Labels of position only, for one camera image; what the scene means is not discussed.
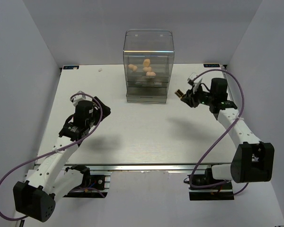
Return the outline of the gold lipstick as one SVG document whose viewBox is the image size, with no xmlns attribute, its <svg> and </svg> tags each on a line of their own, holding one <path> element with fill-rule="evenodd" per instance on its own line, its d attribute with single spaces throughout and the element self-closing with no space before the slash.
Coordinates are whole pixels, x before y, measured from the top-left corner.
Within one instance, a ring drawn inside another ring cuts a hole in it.
<svg viewBox="0 0 284 227">
<path fill-rule="evenodd" d="M 176 92 L 175 92 L 175 94 L 176 94 L 176 96 L 178 97 L 178 98 L 182 98 L 183 97 L 183 95 L 184 95 L 184 93 L 180 90 L 180 89 L 178 89 Z"/>
</svg>

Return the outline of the beige gourd sponge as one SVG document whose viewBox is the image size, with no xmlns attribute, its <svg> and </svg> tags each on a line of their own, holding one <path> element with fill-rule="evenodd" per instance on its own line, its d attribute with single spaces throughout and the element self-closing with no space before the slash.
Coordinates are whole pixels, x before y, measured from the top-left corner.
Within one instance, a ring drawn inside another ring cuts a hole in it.
<svg viewBox="0 0 284 227">
<path fill-rule="evenodd" d="M 129 64 L 128 69 L 131 70 L 132 72 L 136 72 L 138 70 L 138 67 L 136 65 Z"/>
</svg>

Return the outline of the orange teardrop sponge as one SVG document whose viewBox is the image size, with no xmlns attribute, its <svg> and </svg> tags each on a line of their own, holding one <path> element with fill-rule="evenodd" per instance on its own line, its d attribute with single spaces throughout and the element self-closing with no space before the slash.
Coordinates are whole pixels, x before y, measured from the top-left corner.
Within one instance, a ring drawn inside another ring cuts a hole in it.
<svg viewBox="0 0 284 227">
<path fill-rule="evenodd" d="M 151 63 L 150 59 L 145 59 L 145 60 L 143 61 L 143 66 L 144 66 L 144 67 L 149 67 L 149 66 L 150 66 L 150 63 Z"/>
</svg>

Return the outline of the clear acrylic drawer organizer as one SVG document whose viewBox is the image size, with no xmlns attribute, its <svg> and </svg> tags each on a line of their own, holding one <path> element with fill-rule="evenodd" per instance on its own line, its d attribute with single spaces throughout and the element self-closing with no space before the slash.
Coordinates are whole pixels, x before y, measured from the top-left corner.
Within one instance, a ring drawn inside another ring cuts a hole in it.
<svg viewBox="0 0 284 227">
<path fill-rule="evenodd" d="M 164 29 L 126 31 L 123 63 L 127 102 L 166 103 L 174 58 L 171 31 Z"/>
</svg>

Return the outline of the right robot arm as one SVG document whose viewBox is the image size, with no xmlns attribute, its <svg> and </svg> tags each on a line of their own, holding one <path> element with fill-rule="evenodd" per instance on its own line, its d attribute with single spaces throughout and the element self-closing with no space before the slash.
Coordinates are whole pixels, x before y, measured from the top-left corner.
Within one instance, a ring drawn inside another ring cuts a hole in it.
<svg viewBox="0 0 284 227">
<path fill-rule="evenodd" d="M 226 129 L 236 147 L 230 164 L 215 164 L 206 168 L 204 177 L 198 180 L 191 176 L 189 183 L 193 188 L 214 189 L 223 183 L 269 182 L 272 178 L 275 149 L 269 142 L 262 142 L 239 116 L 235 103 L 228 100 L 228 83 L 222 78 L 213 78 L 208 91 L 202 82 L 188 80 L 191 89 L 180 93 L 180 100 L 192 108 L 206 105 L 216 120 Z"/>
</svg>

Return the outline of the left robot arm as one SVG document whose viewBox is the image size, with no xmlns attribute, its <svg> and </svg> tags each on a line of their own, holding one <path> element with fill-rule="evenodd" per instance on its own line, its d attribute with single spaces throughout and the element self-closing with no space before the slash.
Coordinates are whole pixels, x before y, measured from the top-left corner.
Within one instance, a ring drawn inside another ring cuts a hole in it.
<svg viewBox="0 0 284 227">
<path fill-rule="evenodd" d="M 13 187 L 16 211 L 40 222 L 50 218 L 62 197 L 71 191 L 85 191 L 93 184 L 90 169 L 84 165 L 75 164 L 66 169 L 63 177 L 58 175 L 82 142 L 111 114 L 111 109 L 96 96 L 86 99 L 84 93 L 73 95 L 71 102 L 75 112 L 60 130 L 53 154 L 47 155 L 25 182 Z"/>
</svg>

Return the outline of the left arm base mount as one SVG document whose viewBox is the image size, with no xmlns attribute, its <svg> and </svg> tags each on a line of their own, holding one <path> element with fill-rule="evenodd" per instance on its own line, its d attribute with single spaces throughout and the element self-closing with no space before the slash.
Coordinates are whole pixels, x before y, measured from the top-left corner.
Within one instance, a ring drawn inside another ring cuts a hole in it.
<svg viewBox="0 0 284 227">
<path fill-rule="evenodd" d="M 108 172 L 94 172 L 85 178 L 85 183 L 75 187 L 64 198 L 105 198 L 110 187 L 111 175 Z"/>
</svg>

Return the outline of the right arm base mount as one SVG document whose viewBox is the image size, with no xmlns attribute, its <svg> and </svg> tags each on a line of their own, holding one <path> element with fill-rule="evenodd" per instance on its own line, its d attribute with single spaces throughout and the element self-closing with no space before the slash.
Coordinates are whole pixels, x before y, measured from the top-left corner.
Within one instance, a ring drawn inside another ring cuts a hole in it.
<svg viewBox="0 0 284 227">
<path fill-rule="evenodd" d="M 189 184 L 188 175 L 183 183 L 189 186 L 189 200 L 190 201 L 231 201 L 234 200 L 234 193 L 231 183 L 226 183 L 224 185 L 218 185 L 215 187 L 208 188 L 193 188 Z M 205 174 L 194 175 L 192 180 L 194 185 L 204 186 L 212 183 L 221 182 L 221 180 L 209 179 Z"/>
</svg>

